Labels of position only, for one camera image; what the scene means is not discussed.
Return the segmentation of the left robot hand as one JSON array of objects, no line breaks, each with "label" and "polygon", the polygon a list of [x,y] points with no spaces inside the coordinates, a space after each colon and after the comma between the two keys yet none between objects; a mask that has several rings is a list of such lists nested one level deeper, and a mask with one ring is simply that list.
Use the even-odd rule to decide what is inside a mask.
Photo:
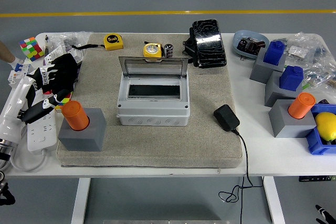
[{"label": "left robot hand", "polygon": [[[23,125],[33,123],[51,112],[73,90],[76,76],[76,66],[62,63],[40,67],[25,76],[5,108],[1,140],[11,145],[18,144]],[[28,95],[34,95],[40,89],[52,91],[53,96],[36,104],[29,102]]]}]

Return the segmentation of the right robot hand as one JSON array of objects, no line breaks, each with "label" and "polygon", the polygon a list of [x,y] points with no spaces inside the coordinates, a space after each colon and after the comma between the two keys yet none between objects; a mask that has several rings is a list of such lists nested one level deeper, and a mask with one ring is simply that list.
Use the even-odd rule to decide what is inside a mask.
[{"label": "right robot hand", "polygon": [[322,208],[319,205],[315,205],[315,208],[317,209],[317,211],[322,215],[322,217],[324,218],[325,221],[316,218],[316,221],[318,223],[324,224],[324,223],[328,223],[328,224],[335,224],[335,218],[333,216],[331,216],[330,213],[328,213],[324,208]]}]

